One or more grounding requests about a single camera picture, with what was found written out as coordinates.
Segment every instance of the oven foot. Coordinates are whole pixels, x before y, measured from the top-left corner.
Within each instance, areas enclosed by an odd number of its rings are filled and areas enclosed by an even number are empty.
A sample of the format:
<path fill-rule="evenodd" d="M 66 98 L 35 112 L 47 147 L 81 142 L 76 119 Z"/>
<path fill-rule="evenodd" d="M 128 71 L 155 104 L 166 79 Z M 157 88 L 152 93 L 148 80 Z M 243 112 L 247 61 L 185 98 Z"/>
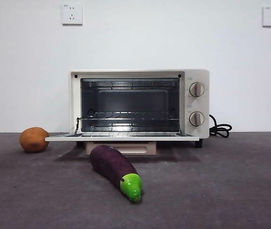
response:
<path fill-rule="evenodd" d="M 79 148 L 82 148 L 84 146 L 84 142 L 83 141 L 77 141 L 76 146 L 79 147 Z"/>
<path fill-rule="evenodd" d="M 195 147 L 196 148 L 202 148 L 202 141 L 203 141 L 203 139 L 199 139 L 199 141 L 196 141 L 195 142 Z"/>

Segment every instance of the eggplant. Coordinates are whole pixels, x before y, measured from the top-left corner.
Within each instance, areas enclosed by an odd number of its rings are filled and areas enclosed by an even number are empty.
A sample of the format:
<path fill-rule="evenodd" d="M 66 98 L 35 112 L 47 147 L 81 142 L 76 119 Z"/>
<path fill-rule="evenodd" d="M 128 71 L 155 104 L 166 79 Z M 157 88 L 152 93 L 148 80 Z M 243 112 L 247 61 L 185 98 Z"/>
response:
<path fill-rule="evenodd" d="M 141 199 L 141 177 L 120 151 L 111 146 L 97 146 L 89 157 L 95 171 L 108 178 L 131 201 Z"/>

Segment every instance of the green eggplant cap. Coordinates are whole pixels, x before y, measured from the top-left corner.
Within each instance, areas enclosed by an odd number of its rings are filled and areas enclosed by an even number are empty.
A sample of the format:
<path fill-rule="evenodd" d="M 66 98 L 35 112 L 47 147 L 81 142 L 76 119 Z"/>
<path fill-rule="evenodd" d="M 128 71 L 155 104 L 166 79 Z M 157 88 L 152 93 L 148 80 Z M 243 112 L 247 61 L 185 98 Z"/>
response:
<path fill-rule="evenodd" d="M 141 188 L 141 177 L 135 173 L 124 175 L 120 180 L 120 190 L 133 202 L 141 199 Z"/>

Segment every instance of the open oven door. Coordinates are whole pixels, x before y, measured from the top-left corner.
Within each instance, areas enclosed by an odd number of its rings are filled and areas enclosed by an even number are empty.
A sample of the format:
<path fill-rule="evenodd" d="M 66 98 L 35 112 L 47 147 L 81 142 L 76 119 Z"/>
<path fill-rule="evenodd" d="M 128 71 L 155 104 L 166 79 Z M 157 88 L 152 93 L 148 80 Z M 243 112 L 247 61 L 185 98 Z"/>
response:
<path fill-rule="evenodd" d="M 170 132 L 85 132 L 50 136 L 45 141 L 199 141 L 199 137 Z"/>

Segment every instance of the temperature knob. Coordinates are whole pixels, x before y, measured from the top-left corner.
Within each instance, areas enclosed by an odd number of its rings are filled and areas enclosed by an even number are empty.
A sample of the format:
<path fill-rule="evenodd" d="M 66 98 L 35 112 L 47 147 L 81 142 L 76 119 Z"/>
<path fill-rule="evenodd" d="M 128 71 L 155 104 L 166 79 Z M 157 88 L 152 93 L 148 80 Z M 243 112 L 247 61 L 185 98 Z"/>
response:
<path fill-rule="evenodd" d="M 193 126 L 200 126 L 203 124 L 204 122 L 204 116 L 203 114 L 201 114 L 200 112 L 196 111 L 191 113 L 191 115 L 189 116 L 189 122 L 193 125 Z"/>
<path fill-rule="evenodd" d="M 204 86 L 202 85 L 202 83 L 193 83 L 189 87 L 189 92 L 193 97 L 200 97 L 204 93 Z"/>

